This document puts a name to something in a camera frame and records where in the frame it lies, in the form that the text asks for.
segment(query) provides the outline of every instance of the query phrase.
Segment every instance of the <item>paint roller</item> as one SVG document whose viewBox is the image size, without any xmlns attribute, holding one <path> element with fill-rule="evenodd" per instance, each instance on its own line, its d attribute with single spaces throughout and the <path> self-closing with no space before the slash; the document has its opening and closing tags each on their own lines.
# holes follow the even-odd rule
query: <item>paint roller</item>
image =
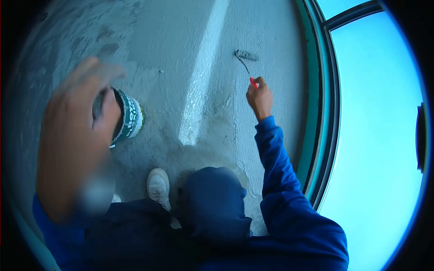
<svg viewBox="0 0 434 271">
<path fill-rule="evenodd" d="M 259 60 L 259 55 L 255 54 L 255 53 L 252 53 L 252 52 L 249 52 L 249 51 L 237 50 L 237 51 L 235 51 L 235 56 L 238 58 L 238 60 L 241 61 L 241 63 L 246 68 L 247 73 L 249 74 L 249 76 L 251 76 L 250 72 L 249 72 L 249 69 L 247 68 L 246 63 L 244 63 L 244 61 L 242 59 L 248 59 L 248 60 L 251 60 L 251 61 L 258 61 Z M 255 83 L 255 78 L 250 77 L 250 84 L 252 86 L 254 86 L 255 89 L 258 89 L 258 84 Z"/>
</svg>

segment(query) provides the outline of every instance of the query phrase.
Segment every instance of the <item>window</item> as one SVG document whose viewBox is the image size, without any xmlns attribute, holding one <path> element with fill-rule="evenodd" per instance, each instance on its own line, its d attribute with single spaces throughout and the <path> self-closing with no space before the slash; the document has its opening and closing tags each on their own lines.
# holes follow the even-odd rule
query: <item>window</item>
<svg viewBox="0 0 434 271">
<path fill-rule="evenodd" d="M 318 212 L 345 230 L 349 270 L 381 270 L 419 197 L 415 129 L 420 82 L 386 12 L 346 24 L 331 36 L 341 121 L 334 170 Z"/>
<path fill-rule="evenodd" d="M 365 3 L 367 0 L 317 0 L 324 19 L 328 20 L 339 13 Z"/>
</svg>

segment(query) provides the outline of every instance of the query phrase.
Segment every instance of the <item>white sneaker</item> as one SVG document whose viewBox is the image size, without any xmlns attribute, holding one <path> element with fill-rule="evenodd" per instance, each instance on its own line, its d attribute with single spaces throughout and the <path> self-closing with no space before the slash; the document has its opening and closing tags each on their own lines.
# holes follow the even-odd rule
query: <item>white sneaker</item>
<svg viewBox="0 0 434 271">
<path fill-rule="evenodd" d="M 161 168 L 154 168 L 149 173 L 146 183 L 149 197 L 170 211 L 172 207 L 169 202 L 170 184 L 167 173 Z"/>
<path fill-rule="evenodd" d="M 112 203 L 119 203 L 119 202 L 122 202 L 121 197 L 119 197 L 118 194 L 114 193 Z"/>
</svg>

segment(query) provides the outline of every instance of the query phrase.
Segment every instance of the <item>gray floor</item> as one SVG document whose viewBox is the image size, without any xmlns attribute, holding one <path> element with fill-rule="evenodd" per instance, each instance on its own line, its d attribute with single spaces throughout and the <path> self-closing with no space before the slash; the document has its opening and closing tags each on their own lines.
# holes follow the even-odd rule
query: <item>gray floor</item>
<svg viewBox="0 0 434 271">
<path fill-rule="evenodd" d="M 273 90 L 273 114 L 296 168 L 307 92 L 303 42 L 291 1 L 54 0 L 46 11 L 2 96 L 11 108 L 2 116 L 10 124 L 2 159 L 13 164 L 7 189 L 31 227 L 36 228 L 31 201 L 44 107 L 69 71 L 96 55 L 126 68 L 128 77 L 113 85 L 136 98 L 146 116 L 143 131 L 112 150 L 122 200 L 147 196 L 145 180 L 154 167 L 167 171 L 172 202 L 189 172 L 229 167 L 248 189 L 252 231 L 266 234 L 256 120 L 245 98 L 249 76 L 233 52 L 260 56 L 247 64 L 252 76 L 264 76 Z"/>
</svg>

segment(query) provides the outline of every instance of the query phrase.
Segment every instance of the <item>person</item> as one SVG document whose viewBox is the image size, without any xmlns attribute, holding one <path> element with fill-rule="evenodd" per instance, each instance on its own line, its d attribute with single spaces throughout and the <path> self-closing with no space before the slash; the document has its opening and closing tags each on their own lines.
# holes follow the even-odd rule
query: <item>person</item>
<svg viewBox="0 0 434 271">
<path fill-rule="evenodd" d="M 251 236 L 246 191 L 229 169 L 213 167 L 193 173 L 180 190 L 173 215 L 181 229 L 170 226 L 170 185 L 162 169 L 149 173 L 149 198 L 112 203 L 101 217 L 76 222 L 85 176 L 109 156 L 120 117 L 107 86 L 123 74 L 120 67 L 85 59 L 44 113 L 33 215 L 61 270 L 348 268 L 343 229 L 313 210 L 300 190 L 262 77 L 255 79 L 257 90 L 248 87 L 247 101 L 259 122 L 255 140 L 265 169 L 260 207 L 269 235 Z M 102 89 L 102 110 L 94 121 L 92 104 Z"/>
</svg>

